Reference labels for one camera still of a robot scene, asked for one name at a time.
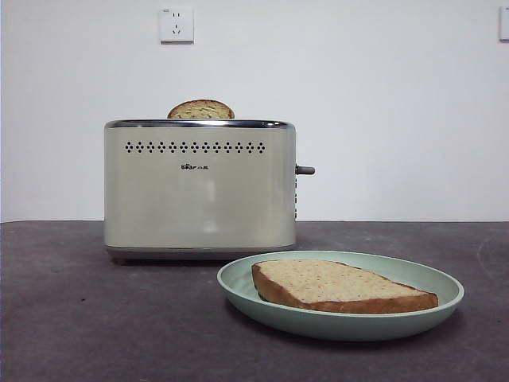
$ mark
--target bread in toaster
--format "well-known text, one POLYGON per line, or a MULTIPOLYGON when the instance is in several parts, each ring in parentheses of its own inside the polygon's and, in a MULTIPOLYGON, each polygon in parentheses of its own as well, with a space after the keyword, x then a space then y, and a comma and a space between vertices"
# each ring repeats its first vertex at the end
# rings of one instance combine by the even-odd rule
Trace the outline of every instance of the bread in toaster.
POLYGON ((233 119, 229 106, 213 99, 194 99, 176 105, 168 113, 169 119, 233 119))
POLYGON ((401 313, 438 306, 434 293, 335 261, 267 260, 253 264, 251 270, 260 296, 285 306, 357 314, 401 313))

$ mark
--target toaster vent hole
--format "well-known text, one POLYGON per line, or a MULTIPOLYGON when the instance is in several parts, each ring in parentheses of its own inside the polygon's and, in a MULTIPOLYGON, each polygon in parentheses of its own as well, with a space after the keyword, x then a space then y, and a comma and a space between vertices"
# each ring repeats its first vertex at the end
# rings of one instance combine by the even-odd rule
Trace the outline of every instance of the toaster vent hole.
POLYGON ((176 153, 181 151, 185 153, 186 151, 192 151, 194 154, 199 153, 202 150, 204 153, 214 152, 220 153, 225 152, 229 154, 230 152, 236 151, 238 154, 246 151, 248 154, 255 153, 258 151, 260 154, 265 152, 265 146, 263 142, 169 142, 168 146, 163 142, 131 142, 127 141, 126 144, 123 145, 124 149, 128 152, 134 152, 135 150, 139 153, 142 153, 144 150, 148 150, 149 153, 164 153, 168 150, 170 153, 176 153))

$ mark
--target wall outlet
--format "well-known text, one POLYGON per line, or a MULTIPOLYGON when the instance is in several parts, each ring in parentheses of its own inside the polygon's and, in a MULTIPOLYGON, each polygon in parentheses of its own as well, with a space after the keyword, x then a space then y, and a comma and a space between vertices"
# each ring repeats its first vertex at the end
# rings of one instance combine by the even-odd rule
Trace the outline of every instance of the wall outlet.
POLYGON ((174 6, 159 12, 159 40, 194 42, 194 14, 190 6, 174 6))

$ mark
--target toaster brand logo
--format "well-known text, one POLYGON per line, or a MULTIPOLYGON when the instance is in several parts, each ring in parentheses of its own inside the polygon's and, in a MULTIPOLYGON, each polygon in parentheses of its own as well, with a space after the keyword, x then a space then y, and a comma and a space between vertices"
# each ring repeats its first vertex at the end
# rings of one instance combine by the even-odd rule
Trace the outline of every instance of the toaster brand logo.
POLYGON ((208 170, 208 166, 194 166, 186 163, 181 165, 181 170, 208 170))

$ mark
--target toaster control knob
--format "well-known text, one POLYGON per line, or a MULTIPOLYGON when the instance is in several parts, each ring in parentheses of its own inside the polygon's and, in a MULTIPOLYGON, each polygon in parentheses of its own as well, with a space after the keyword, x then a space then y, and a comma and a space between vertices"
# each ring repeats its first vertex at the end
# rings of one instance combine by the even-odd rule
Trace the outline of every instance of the toaster control knob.
POLYGON ((315 168, 307 166, 295 166, 295 173, 297 175, 313 175, 315 173, 315 168))

